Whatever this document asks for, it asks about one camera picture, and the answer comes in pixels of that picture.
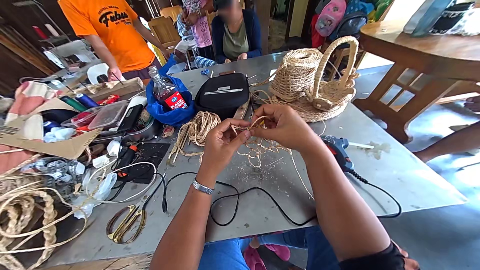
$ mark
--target navy cardigan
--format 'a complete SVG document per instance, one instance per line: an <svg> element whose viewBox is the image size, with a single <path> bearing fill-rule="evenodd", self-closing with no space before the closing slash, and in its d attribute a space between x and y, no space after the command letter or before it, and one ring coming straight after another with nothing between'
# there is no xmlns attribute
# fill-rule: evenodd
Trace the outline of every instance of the navy cardigan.
<svg viewBox="0 0 480 270"><path fill-rule="evenodd" d="M260 21L253 10L243 10L243 21L248 40L248 58L262 55L262 36L260 32ZM220 16L215 16L212 21L212 40L215 46L216 61L220 64L225 62L227 57L223 52L223 34L225 23Z"/></svg>

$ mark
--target basket handle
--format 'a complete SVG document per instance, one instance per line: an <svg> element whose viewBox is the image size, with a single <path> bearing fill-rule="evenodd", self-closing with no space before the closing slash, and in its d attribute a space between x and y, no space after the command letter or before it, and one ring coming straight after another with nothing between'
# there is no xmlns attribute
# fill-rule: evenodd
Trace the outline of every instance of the basket handle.
<svg viewBox="0 0 480 270"><path fill-rule="evenodd" d="M318 98L318 90L320 88L320 81L322 80L322 76L325 71L325 67L327 65L328 59L330 59L330 56L334 52L334 50L340 46L343 43L349 43L350 44L350 55L348 56L348 64L346 71L342 74L342 77L340 78L339 82L339 88L343 89L345 88L345 85L347 83L348 77L351 75L352 70L353 70L353 65L355 64L355 61L357 59L357 53L359 49L359 42L356 38L352 36L346 36L346 37L341 37L339 39L336 39L334 42L328 46L327 50L325 51L325 54L323 55L322 59L320 60L320 64L317 69L317 73L315 74L315 81L314 81L314 86L313 86L313 93L314 93L314 98Z"/></svg>

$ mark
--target wristwatch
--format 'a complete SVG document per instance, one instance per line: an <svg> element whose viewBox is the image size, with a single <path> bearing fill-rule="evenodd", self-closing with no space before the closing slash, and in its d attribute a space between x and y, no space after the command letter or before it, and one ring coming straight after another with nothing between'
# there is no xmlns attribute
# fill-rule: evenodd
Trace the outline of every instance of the wristwatch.
<svg viewBox="0 0 480 270"><path fill-rule="evenodd" d="M192 182L192 186L196 189L196 190L199 190L201 192L205 192L207 193L208 195L211 195L214 191L214 189L211 189L207 186L204 186L202 184L200 184L199 182L197 182L197 178L195 177L193 179L193 182Z"/></svg>

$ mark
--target pink backpack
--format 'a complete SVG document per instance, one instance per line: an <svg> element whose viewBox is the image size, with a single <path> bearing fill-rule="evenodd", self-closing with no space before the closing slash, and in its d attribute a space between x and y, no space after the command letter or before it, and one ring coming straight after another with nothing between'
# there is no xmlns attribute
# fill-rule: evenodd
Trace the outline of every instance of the pink backpack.
<svg viewBox="0 0 480 270"><path fill-rule="evenodd" d="M346 9L345 0L331 0L318 16L315 29L321 36L329 36L342 20Z"/></svg>

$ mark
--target orange t-shirt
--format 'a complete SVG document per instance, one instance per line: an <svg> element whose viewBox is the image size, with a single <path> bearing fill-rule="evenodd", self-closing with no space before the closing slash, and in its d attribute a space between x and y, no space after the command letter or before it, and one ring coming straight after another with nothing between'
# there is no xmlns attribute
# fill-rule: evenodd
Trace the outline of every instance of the orange t-shirt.
<svg viewBox="0 0 480 270"><path fill-rule="evenodd" d="M77 36L97 35L122 72L148 67L155 54L133 27L138 16L125 0L58 0Z"/></svg>

